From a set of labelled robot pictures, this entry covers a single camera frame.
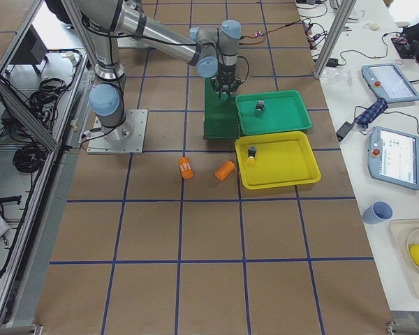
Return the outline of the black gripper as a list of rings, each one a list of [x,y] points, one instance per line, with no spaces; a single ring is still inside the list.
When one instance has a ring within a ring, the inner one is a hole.
[[[221,90],[227,91],[231,97],[241,85],[241,79],[236,76],[235,70],[221,70],[210,79],[210,83],[218,97]]]

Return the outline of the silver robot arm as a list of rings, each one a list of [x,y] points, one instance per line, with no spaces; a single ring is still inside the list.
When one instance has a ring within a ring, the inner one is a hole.
[[[235,92],[243,81],[236,76],[242,37],[241,24],[225,20],[219,27],[192,27],[189,36],[148,17],[141,1],[51,1],[95,55],[96,74],[117,83],[124,76],[118,40],[130,38],[193,66],[205,80],[203,137],[237,139],[240,126]]]

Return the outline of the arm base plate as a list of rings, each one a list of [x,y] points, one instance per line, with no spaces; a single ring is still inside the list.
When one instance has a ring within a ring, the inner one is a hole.
[[[125,110],[126,119],[114,130],[102,128],[95,117],[94,128],[98,130],[87,136],[88,154],[141,154],[144,147],[148,110]]]

